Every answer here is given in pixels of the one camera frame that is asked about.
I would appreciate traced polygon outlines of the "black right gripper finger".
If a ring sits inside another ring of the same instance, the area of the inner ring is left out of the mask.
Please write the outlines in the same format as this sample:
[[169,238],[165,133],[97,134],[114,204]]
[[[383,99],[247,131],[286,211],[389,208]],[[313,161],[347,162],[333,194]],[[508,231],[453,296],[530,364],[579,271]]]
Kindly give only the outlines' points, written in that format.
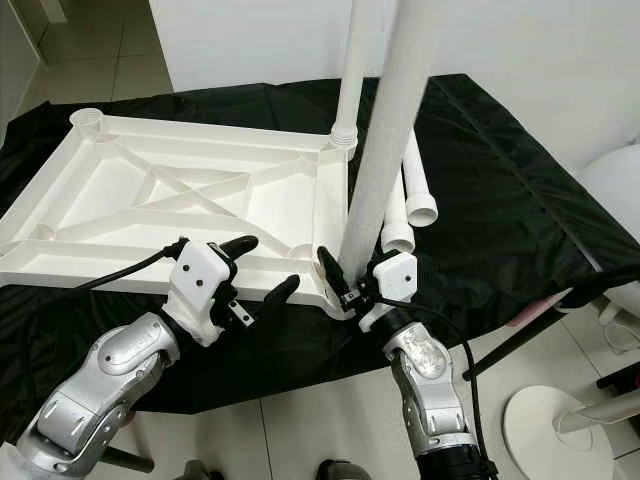
[[334,259],[328,247],[317,247],[317,260],[319,260],[321,269],[323,269],[325,282],[332,289],[335,296],[346,296],[349,293],[346,274],[344,274],[343,269],[340,268],[338,261]]

